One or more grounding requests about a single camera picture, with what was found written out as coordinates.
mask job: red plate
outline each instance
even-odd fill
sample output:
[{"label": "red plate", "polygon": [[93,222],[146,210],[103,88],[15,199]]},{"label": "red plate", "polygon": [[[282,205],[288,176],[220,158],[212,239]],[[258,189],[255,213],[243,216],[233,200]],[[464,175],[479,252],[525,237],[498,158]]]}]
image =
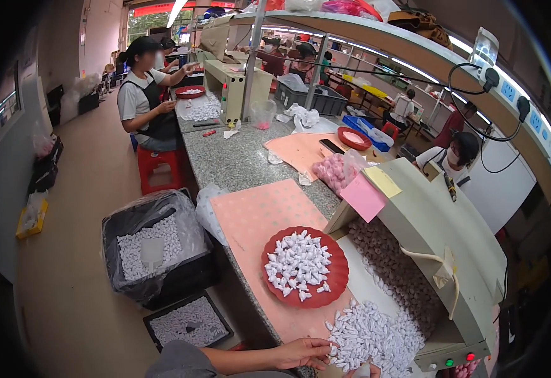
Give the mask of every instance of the red plate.
[{"label": "red plate", "polygon": [[[185,92],[185,91],[189,91],[190,89],[199,89],[201,90],[202,92],[199,92],[199,93],[194,93],[192,95],[190,94],[185,94],[183,95],[182,93]],[[195,99],[196,97],[200,97],[201,95],[205,94],[206,93],[206,89],[204,89],[203,86],[201,85],[188,85],[187,87],[180,87],[180,88],[177,88],[175,91],[174,91],[174,94],[177,95],[177,98],[178,99],[183,99],[183,100],[188,100],[188,99]]]},{"label": "red plate", "polygon": [[[347,137],[345,137],[345,134],[347,132],[351,133],[353,135],[357,135],[359,138],[361,138],[362,143],[358,143],[358,142],[355,142],[353,140],[349,140]],[[338,138],[341,140],[341,142],[343,142],[347,146],[349,146],[351,148],[355,148],[359,151],[365,151],[368,148],[370,148],[370,146],[372,145],[372,142],[370,141],[370,139],[368,139],[368,137],[366,137],[364,134],[362,134],[361,132],[359,132],[357,130],[353,130],[352,128],[342,126],[342,127],[338,128],[338,131],[336,133],[338,134]]]},{"label": "red plate", "polygon": [[[321,237],[320,245],[322,247],[328,246],[328,253],[332,254],[332,256],[328,260],[332,261],[332,263],[327,266],[328,270],[330,270],[330,273],[326,274],[326,276],[328,277],[328,280],[326,282],[328,282],[328,285],[330,286],[330,291],[323,291],[321,293],[318,293],[316,292],[316,290],[320,286],[307,284],[307,288],[309,289],[308,292],[311,293],[311,298],[307,298],[303,302],[301,302],[301,299],[298,297],[298,290],[293,290],[286,298],[284,298],[284,294],[282,293],[282,291],[275,288],[273,284],[268,281],[269,277],[265,272],[264,266],[269,263],[269,258],[267,257],[267,254],[273,253],[273,251],[275,250],[276,240],[282,240],[284,237],[292,235],[294,231],[300,234],[303,230],[307,230],[307,232],[311,234],[312,238]],[[338,243],[322,231],[318,231],[316,229],[312,229],[311,227],[305,226],[289,227],[285,230],[279,231],[271,237],[267,244],[265,244],[265,249],[261,256],[261,272],[263,273],[262,276],[265,284],[273,293],[273,295],[275,295],[279,300],[290,306],[301,308],[319,308],[329,305],[342,295],[349,281],[349,268],[347,265],[347,258],[345,257],[342,249],[338,246]]]}]

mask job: pink sticky note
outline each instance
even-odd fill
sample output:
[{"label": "pink sticky note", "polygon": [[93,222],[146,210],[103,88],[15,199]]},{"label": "pink sticky note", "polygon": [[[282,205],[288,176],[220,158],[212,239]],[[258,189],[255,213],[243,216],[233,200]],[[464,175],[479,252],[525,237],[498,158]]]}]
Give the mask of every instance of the pink sticky note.
[{"label": "pink sticky note", "polygon": [[387,196],[377,190],[366,177],[358,174],[357,177],[341,191],[352,208],[364,219],[370,222],[385,207]]}]

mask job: chair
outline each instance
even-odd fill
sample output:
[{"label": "chair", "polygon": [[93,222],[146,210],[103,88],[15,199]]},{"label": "chair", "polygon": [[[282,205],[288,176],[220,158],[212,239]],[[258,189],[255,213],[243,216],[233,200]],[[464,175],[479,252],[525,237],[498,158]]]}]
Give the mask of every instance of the chair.
[{"label": "chair", "polygon": [[[184,162],[185,159],[185,149],[156,152],[138,146],[137,162],[139,164],[139,176],[141,177],[141,193],[146,195],[166,189],[181,189],[185,187],[184,172],[180,169],[180,163]],[[164,163],[170,166],[171,183],[151,186],[149,183],[150,176],[159,164]]]},{"label": "chair", "polygon": [[395,141],[395,138],[397,138],[397,135],[399,134],[399,127],[393,125],[389,121],[386,121],[385,125],[382,127],[381,131],[384,132],[385,134],[387,134],[387,130],[389,130],[389,129],[393,130],[393,134],[391,135],[391,138],[393,138],[393,141]]}]

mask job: blue crate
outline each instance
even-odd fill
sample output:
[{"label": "blue crate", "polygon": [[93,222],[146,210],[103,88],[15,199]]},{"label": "blue crate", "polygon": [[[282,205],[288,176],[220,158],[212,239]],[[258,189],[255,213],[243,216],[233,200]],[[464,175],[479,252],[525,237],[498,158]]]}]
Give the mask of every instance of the blue crate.
[{"label": "blue crate", "polygon": [[368,121],[366,121],[364,118],[362,117],[355,117],[355,116],[343,116],[342,117],[342,121],[345,123],[345,125],[349,126],[350,128],[352,128],[353,130],[355,131],[359,131],[361,132],[362,134],[364,134],[366,137],[368,137],[368,139],[370,139],[370,141],[372,142],[372,145],[376,148],[378,148],[378,151],[381,151],[381,152],[387,152],[389,150],[389,146],[387,146],[386,143],[382,143],[380,141],[376,141],[374,139],[372,139],[368,134],[365,133],[365,131],[363,131],[358,125],[357,125],[357,120],[361,118],[362,120],[364,120],[364,123],[371,129],[371,128],[374,128],[374,126],[370,125],[370,123]]}]

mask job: person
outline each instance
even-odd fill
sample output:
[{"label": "person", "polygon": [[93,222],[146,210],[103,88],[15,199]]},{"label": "person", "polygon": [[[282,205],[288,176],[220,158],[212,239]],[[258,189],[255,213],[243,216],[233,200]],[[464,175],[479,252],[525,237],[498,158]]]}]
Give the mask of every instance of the person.
[{"label": "person", "polygon": [[[295,367],[325,370],[331,350],[329,341],[308,337],[271,349],[241,351],[197,348],[176,340],[164,345],[160,358],[150,366],[145,378],[209,378],[222,377],[221,374],[237,378],[285,378],[293,376],[285,370]],[[350,378],[354,372],[348,372],[345,377]],[[381,370],[370,365],[370,378],[380,375]]]},{"label": "person", "polygon": [[[330,51],[326,51],[324,53],[324,59],[321,61],[321,63],[325,65],[330,65],[331,60],[332,60],[332,53]],[[319,79],[323,82],[323,85],[325,85],[326,87],[330,82],[330,76],[328,76],[329,71],[330,70],[328,67],[321,66],[319,68]]]},{"label": "person", "polygon": [[433,146],[447,148],[452,140],[452,130],[462,132],[464,130],[465,119],[461,112],[467,118],[471,118],[477,112],[477,107],[472,102],[467,102],[462,110],[455,110],[450,114],[439,135],[433,139]]},{"label": "person", "polygon": [[[279,38],[262,38],[265,41],[265,51],[257,51],[256,57],[263,61],[263,71],[269,72],[273,77],[278,77],[284,74],[284,56],[279,52],[281,41]],[[244,46],[241,51],[248,54],[250,46]]]},{"label": "person", "polygon": [[302,42],[296,46],[296,49],[299,52],[300,61],[290,63],[287,72],[284,73],[297,74],[303,82],[310,83],[315,69],[315,65],[313,64],[315,55],[317,54],[315,47],[310,43]]},{"label": "person", "polygon": [[166,61],[166,55],[171,54],[173,51],[177,51],[177,44],[168,37],[162,37],[160,40],[160,46],[162,46],[162,49],[156,52],[156,64],[154,65],[154,68],[159,72],[164,72],[167,74],[174,67],[179,66],[178,59],[174,59],[170,63]]},{"label": "person", "polygon": [[397,126],[401,132],[404,132],[408,127],[410,127],[407,117],[414,113],[414,102],[412,100],[415,96],[415,90],[408,89],[405,92],[404,99],[409,101],[398,100],[392,112],[386,110],[382,112],[382,126],[384,127],[385,123],[390,122]]},{"label": "person", "polygon": [[176,101],[160,102],[162,89],[193,73],[196,64],[186,64],[172,75],[154,67],[161,46],[149,36],[135,39],[119,59],[126,59],[131,71],[118,92],[118,111],[122,127],[135,133],[141,147],[152,151],[173,151],[181,142],[181,131],[174,112]]},{"label": "person", "polygon": [[434,160],[454,180],[456,187],[466,190],[470,185],[467,165],[479,153],[477,137],[470,132],[457,132],[452,137],[450,147],[431,147],[416,157],[412,163],[418,169]]}]

